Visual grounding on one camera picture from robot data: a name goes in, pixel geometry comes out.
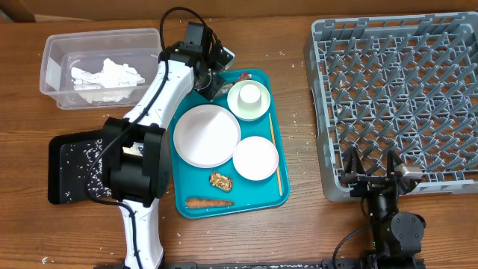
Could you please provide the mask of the red snack wrapper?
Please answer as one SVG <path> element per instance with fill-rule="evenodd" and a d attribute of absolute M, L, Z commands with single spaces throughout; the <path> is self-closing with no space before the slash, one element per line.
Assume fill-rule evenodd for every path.
<path fill-rule="evenodd" d="M 219 94 L 220 95 L 227 94 L 235 84 L 237 84 L 240 81 L 250 80 L 251 78 L 252 78 L 251 73 L 243 72 L 241 76 L 235 82 L 223 85 L 219 90 Z"/>

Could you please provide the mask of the white plate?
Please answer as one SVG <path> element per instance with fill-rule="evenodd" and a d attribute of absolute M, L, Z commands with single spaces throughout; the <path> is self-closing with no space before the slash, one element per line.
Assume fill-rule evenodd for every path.
<path fill-rule="evenodd" d="M 198 168 L 225 164 L 240 140 L 240 125 L 235 116 L 218 105 L 191 108 L 180 117 L 173 130 L 176 152 Z"/>

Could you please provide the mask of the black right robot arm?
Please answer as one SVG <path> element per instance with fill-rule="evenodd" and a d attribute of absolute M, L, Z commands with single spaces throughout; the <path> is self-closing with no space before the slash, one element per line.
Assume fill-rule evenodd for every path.
<path fill-rule="evenodd" d="M 350 196 L 361 200 L 361 210 L 369 224 L 351 232 L 337 245 L 332 254 L 334 268 L 425 268 L 424 260 L 416 259 L 421 251 L 426 221 L 419 214 L 401 211 L 401 195 L 412 192 L 422 181 L 423 171 L 400 159 L 394 151 L 387 152 L 386 174 L 374 176 L 362 165 L 358 151 L 348 149 L 339 182 L 352 186 Z M 358 259 L 338 259 L 341 246 L 352 237 L 370 230 L 372 250 Z"/>

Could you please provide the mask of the white napkin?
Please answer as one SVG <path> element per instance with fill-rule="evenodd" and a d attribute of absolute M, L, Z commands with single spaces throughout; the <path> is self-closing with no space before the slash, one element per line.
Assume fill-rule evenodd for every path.
<path fill-rule="evenodd" d="M 119 102 L 130 96 L 132 90 L 105 89 L 136 87 L 146 82 L 145 78 L 128 64 L 116 64 L 110 58 L 103 61 L 101 72 L 91 73 L 77 67 L 71 69 L 74 90 L 89 103 Z"/>

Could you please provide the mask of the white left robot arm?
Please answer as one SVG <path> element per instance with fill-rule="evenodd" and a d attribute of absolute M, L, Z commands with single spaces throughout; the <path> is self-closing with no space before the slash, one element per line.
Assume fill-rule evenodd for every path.
<path fill-rule="evenodd" d="M 196 90 L 213 99 L 224 80 L 220 73 L 235 60 L 222 45 L 210 50 L 184 42 L 165 48 L 142 99 L 122 119 L 103 127 L 102 183 L 119 207 L 126 240 L 123 268 L 159 268 L 158 206 L 170 178 L 168 126 L 181 101 Z"/>

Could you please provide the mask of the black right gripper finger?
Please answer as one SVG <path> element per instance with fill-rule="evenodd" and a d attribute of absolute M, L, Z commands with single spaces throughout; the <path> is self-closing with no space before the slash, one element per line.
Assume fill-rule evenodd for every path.
<path fill-rule="evenodd" d="M 402 159 L 394 150 L 387 151 L 386 173 L 387 176 L 396 176 L 401 174 L 400 165 L 403 164 Z"/>
<path fill-rule="evenodd" d="M 342 175 L 345 176 L 351 173 L 358 173 L 364 175 L 364 168 L 361 163 L 358 151 L 354 146 L 350 146 L 344 155 L 344 169 Z"/>

